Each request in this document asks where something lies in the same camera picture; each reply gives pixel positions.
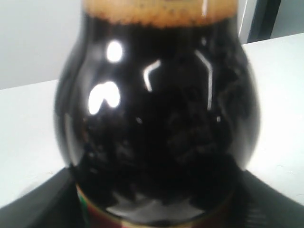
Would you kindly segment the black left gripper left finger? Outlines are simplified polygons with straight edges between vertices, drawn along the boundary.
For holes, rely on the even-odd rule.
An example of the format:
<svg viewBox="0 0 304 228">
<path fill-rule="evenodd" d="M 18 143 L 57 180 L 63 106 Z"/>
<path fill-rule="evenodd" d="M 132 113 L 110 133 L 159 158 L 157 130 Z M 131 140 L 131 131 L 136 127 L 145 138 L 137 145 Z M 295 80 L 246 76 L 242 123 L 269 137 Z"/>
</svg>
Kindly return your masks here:
<svg viewBox="0 0 304 228">
<path fill-rule="evenodd" d="M 62 169 L 30 193 L 0 209 L 2 228 L 81 228 L 75 184 Z"/>
</svg>

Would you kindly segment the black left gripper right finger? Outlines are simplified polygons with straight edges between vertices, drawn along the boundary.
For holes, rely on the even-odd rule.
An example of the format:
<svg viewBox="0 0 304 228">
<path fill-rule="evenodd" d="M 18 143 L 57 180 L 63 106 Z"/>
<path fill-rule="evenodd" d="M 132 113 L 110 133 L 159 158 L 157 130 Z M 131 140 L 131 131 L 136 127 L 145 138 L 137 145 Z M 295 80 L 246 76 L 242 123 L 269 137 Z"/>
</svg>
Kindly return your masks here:
<svg viewBox="0 0 304 228">
<path fill-rule="evenodd" d="M 302 228 L 303 226 L 303 205 L 282 195 L 250 172 L 243 173 L 229 209 L 229 228 Z"/>
</svg>

